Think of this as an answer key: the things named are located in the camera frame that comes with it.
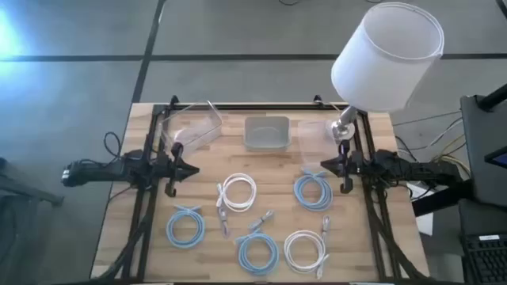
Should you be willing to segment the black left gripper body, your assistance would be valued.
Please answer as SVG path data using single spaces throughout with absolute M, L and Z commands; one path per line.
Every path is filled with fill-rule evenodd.
M 174 183 L 177 180 L 177 171 L 180 166 L 183 150 L 183 145 L 180 142 L 176 142 L 170 149 L 170 153 L 173 155 L 173 158 L 170 158 L 165 151 L 160 154 L 160 178 L 168 179 L 164 188 L 164 192 L 168 197 L 176 196 Z

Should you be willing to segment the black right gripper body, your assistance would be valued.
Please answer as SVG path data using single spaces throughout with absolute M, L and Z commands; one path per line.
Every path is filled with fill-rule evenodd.
M 351 155 L 350 141 L 342 140 L 339 146 L 338 156 L 338 172 L 343 178 L 343 182 L 340 186 L 340 192 L 342 194 L 348 194 L 353 190 L 353 179 L 349 176 L 350 174 L 358 174 L 360 172 L 360 165 L 363 163 L 363 154 L 359 150 L 353 150 Z

